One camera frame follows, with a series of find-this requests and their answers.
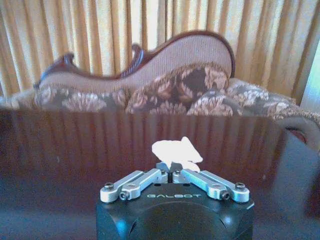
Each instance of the yellow curtain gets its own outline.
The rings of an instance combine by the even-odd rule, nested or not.
[[[55,59],[113,75],[131,45],[152,50],[190,30],[223,35],[235,76],[300,101],[320,37],[319,0],[0,0],[0,84],[30,88]]]

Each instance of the glossy table surface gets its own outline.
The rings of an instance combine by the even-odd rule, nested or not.
[[[201,170],[250,189],[254,239],[320,239],[320,159],[261,117],[0,112],[0,239],[95,239],[105,182],[187,136]]]

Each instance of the sofa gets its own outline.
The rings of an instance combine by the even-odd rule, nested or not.
[[[73,64],[72,53],[56,60],[32,89],[1,98],[12,110],[265,116],[320,152],[320,115],[295,100],[235,78],[235,57],[217,33],[177,35],[151,52],[132,46],[127,69],[96,76]]]

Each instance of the crumpled white paper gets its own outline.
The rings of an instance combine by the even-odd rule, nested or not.
[[[152,152],[164,162],[170,169],[171,163],[181,164],[183,169],[200,172],[196,163],[201,163],[203,158],[192,145],[190,140],[184,136],[181,141],[162,140],[152,144]]]

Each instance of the printed logo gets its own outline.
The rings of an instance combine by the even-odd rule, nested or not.
[[[201,194],[174,194],[174,195],[166,195],[166,194],[148,194],[146,197],[151,199],[157,198],[168,198],[168,199],[189,199],[189,198],[200,198]]]

